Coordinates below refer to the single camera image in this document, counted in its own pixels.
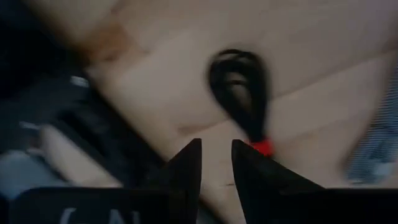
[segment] wooden floor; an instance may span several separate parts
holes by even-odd
[[[206,85],[210,57],[236,47],[271,71],[277,160],[325,187],[350,187],[342,164],[366,131],[397,63],[396,0],[35,0],[104,96],[165,158],[203,140],[201,193],[244,223],[232,139],[245,139]],[[49,127],[53,160],[76,183],[117,186]],[[65,161],[75,161],[68,165]],[[384,187],[398,186],[398,172]]]

